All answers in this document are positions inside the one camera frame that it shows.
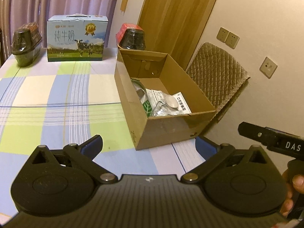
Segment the person's right hand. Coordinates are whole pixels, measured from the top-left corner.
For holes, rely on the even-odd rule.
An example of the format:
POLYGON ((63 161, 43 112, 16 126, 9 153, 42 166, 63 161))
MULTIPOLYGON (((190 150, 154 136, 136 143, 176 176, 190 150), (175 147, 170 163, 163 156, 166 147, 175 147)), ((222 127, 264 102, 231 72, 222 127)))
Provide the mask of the person's right hand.
POLYGON ((285 180, 287 186, 287 197, 282 204, 280 209, 280 213, 283 216, 287 216, 290 211, 293 209, 295 205, 295 196, 298 194, 303 194, 303 174, 295 175, 292 180, 289 178, 289 170, 287 169, 283 174, 282 177, 285 180))

